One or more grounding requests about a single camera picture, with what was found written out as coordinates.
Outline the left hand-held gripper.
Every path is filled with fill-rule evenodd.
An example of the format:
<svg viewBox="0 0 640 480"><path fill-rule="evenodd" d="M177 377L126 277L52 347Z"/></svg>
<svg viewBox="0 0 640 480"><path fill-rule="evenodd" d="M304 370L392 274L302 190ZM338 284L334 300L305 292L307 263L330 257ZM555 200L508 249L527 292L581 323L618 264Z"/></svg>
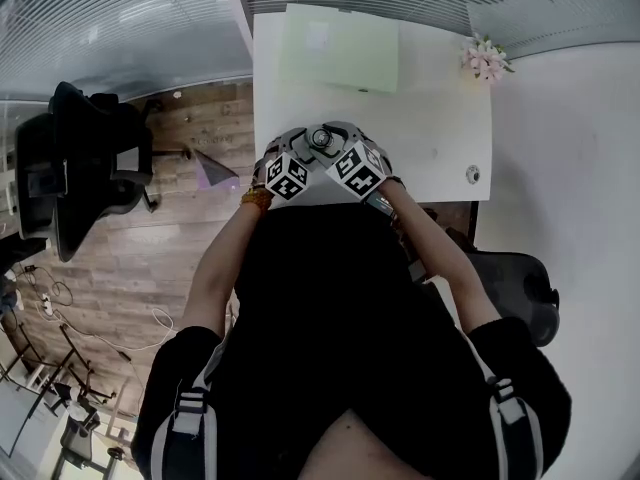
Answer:
<svg viewBox="0 0 640 480"><path fill-rule="evenodd" d="M291 201L309 185L309 168L302 157L308 156L306 127L296 127L277 136L256 161L252 187L264 188L271 195Z"/></svg>

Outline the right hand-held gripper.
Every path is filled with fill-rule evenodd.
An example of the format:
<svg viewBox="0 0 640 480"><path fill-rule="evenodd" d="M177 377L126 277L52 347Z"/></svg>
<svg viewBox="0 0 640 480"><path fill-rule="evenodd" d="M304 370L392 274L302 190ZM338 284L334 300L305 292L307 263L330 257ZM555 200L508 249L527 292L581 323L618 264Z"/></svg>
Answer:
<svg viewBox="0 0 640 480"><path fill-rule="evenodd" d="M325 129L338 135L342 153L326 170L341 188L358 199L366 199L393 174L386 151L369 139L356 125L329 121Z"/></svg>

